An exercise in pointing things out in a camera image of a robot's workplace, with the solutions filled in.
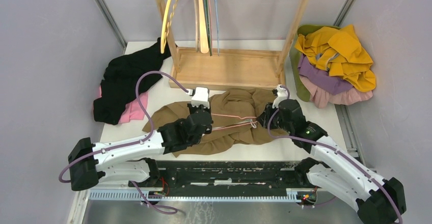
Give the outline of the tan pleated skirt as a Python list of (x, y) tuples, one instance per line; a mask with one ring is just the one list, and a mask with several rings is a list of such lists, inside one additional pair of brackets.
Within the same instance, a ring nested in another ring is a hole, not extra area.
[(211, 155), (227, 151), (235, 144), (262, 145), (273, 141), (274, 136), (285, 135), (281, 129), (267, 131), (258, 122), (250, 121), (264, 112), (275, 95), (265, 89), (231, 89), (209, 98), (213, 120), (211, 134), (204, 135), (199, 144), (175, 152), (181, 154)]

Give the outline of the pink wire hanger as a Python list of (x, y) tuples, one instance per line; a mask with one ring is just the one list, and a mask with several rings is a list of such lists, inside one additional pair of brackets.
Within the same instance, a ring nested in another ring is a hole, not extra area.
[(213, 131), (220, 131), (226, 129), (237, 128), (241, 126), (251, 126), (257, 128), (257, 117), (256, 116), (238, 116), (238, 115), (227, 115), (227, 114), (211, 114), (213, 117), (224, 118), (226, 124), (223, 126), (213, 127)]

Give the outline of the yellow garment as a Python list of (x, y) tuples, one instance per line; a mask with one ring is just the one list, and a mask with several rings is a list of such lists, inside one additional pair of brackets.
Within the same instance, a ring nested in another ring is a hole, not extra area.
[(306, 35), (298, 34), (294, 47), (313, 67), (349, 82), (358, 91), (376, 88), (376, 76), (371, 70), (373, 60), (352, 24), (340, 29), (323, 26)]

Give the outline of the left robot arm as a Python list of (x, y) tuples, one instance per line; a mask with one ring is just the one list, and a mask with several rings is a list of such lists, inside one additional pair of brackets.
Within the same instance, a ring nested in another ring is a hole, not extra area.
[(142, 136), (117, 142), (93, 143), (80, 139), (68, 155), (73, 191), (87, 190), (99, 183), (112, 181), (144, 182), (156, 186), (160, 180), (153, 156), (185, 150), (197, 145), (203, 135), (212, 131), (213, 120), (208, 105), (187, 105), (190, 115), (165, 124)]

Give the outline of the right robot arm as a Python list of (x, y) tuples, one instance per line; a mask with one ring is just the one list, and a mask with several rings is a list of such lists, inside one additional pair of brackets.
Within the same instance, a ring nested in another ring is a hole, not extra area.
[(307, 121), (300, 104), (285, 99), (268, 103), (258, 122), (271, 132), (281, 129), (286, 138), (310, 156), (295, 168), (300, 187), (313, 185), (349, 205), (362, 223), (402, 223), (406, 212), (403, 184), (372, 171), (342, 149), (319, 125)]

